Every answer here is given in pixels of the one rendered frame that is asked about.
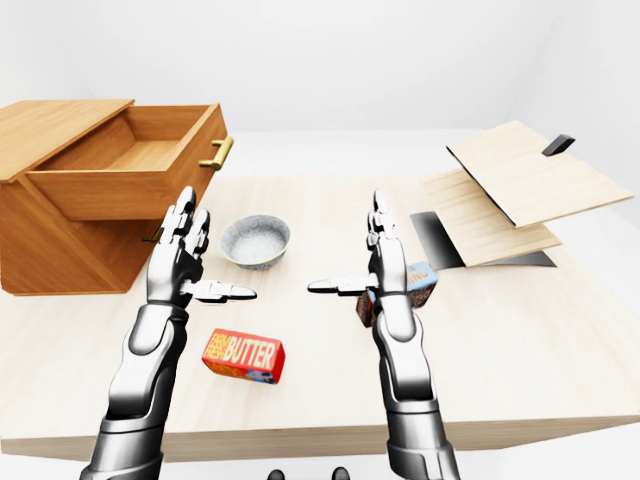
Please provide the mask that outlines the small pale wooden board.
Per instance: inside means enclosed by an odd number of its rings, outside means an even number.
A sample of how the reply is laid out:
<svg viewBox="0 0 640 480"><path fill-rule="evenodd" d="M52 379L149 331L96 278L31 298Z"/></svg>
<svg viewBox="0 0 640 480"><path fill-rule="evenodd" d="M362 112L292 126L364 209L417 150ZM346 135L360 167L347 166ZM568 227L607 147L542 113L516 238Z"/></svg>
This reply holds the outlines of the small pale wooden board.
<svg viewBox="0 0 640 480"><path fill-rule="evenodd" d="M440 223L468 267L556 247L561 241L542 224L517 229L465 171L422 181Z"/></svg>

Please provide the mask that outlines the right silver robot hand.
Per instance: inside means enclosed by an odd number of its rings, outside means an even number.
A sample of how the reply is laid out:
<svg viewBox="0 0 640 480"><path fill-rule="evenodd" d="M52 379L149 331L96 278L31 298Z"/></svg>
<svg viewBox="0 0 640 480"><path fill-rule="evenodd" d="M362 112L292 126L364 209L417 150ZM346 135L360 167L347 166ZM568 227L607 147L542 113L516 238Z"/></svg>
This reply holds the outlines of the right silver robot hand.
<svg viewBox="0 0 640 480"><path fill-rule="evenodd" d="M367 290L377 297L407 292L406 263L402 243L395 232L395 218L380 189L373 195L373 209L367 215L367 249L371 252L368 274L323 279L310 283L311 293L359 296Z"/></svg>

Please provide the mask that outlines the wooden cabinet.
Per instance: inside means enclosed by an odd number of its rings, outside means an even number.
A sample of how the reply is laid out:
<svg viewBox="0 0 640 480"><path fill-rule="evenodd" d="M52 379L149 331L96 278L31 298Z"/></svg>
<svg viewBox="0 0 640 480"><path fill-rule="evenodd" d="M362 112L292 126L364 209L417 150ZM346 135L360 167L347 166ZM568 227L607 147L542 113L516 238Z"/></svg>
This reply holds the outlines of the wooden cabinet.
<svg viewBox="0 0 640 480"><path fill-rule="evenodd" d="M114 118L131 99L25 100L0 109L0 284L14 295L80 294L93 262L65 217L27 178Z"/></svg>

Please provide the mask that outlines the red butter box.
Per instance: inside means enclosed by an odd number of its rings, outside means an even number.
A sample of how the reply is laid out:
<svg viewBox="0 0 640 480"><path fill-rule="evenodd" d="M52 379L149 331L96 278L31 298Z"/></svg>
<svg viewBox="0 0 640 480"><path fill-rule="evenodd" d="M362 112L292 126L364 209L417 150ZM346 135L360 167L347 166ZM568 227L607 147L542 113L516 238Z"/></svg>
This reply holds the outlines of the red butter box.
<svg viewBox="0 0 640 480"><path fill-rule="evenodd" d="M214 330L202 354L216 374L266 384L279 383L285 358L280 340L224 329Z"/></svg>

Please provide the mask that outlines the open wooden drawer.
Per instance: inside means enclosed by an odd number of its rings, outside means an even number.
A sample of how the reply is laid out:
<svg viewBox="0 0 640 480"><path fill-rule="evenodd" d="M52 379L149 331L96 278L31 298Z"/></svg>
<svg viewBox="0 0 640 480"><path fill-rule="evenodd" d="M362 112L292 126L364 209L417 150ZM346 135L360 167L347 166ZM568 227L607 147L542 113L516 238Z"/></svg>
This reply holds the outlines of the open wooden drawer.
<svg viewBox="0 0 640 480"><path fill-rule="evenodd" d="M160 219L182 189L206 189L219 105L130 106L36 169L28 180L71 220Z"/></svg>

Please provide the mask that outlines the grey patterned bowl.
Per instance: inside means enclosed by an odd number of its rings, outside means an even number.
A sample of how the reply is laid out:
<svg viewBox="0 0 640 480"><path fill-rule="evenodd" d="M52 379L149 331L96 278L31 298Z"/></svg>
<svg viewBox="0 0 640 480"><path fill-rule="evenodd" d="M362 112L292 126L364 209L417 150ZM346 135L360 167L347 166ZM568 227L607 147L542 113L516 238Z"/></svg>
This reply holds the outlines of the grey patterned bowl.
<svg viewBox="0 0 640 480"><path fill-rule="evenodd" d="M282 219L272 215L251 215L230 225L219 245L226 258L240 268L266 270L285 255L291 230Z"/></svg>

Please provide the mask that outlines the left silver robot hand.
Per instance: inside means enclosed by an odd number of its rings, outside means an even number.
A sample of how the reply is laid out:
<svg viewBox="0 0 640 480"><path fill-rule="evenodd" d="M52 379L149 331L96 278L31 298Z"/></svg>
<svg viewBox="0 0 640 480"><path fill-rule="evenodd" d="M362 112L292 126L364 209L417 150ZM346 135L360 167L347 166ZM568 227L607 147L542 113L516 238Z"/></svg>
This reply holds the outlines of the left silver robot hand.
<svg viewBox="0 0 640 480"><path fill-rule="evenodd" d="M202 278L202 255L209 244L210 213L196 209L196 192L187 186L162 222L161 237L147 270L147 301L186 307L193 299L204 303L252 300L247 287Z"/></svg>

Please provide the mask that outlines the large pale wooden board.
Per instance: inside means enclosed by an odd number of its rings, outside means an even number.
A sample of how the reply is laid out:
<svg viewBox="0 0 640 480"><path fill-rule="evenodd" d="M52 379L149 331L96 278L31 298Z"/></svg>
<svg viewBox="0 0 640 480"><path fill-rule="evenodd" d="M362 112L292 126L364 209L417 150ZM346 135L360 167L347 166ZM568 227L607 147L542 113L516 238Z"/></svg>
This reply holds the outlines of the large pale wooden board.
<svg viewBox="0 0 640 480"><path fill-rule="evenodd" d="M519 121L485 130L447 149L521 228L629 200L634 194Z"/></svg>

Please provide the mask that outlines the blue and brown food box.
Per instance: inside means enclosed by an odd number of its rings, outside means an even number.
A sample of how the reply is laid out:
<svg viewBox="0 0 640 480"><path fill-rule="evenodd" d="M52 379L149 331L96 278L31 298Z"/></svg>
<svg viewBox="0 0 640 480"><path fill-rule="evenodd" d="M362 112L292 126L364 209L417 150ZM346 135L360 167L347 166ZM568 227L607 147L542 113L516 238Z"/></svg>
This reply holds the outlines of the blue and brown food box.
<svg viewBox="0 0 640 480"><path fill-rule="evenodd" d="M411 299L414 309L421 308L431 296L437 282L436 272L425 262L416 262L406 267L407 295ZM376 296L373 291L367 290L357 300L356 313L363 326L371 328L376 319L374 303Z"/></svg>

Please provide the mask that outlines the closed wooden drawer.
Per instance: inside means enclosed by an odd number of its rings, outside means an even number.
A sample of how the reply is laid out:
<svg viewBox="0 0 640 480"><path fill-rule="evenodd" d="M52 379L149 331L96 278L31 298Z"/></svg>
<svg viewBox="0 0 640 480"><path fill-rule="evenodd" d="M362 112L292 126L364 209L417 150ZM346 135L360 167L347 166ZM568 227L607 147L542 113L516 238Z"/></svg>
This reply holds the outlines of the closed wooden drawer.
<svg viewBox="0 0 640 480"><path fill-rule="evenodd" d="M151 237L161 224L154 220L73 221L72 232L93 258L85 270L92 279L83 293L125 293L148 260Z"/></svg>

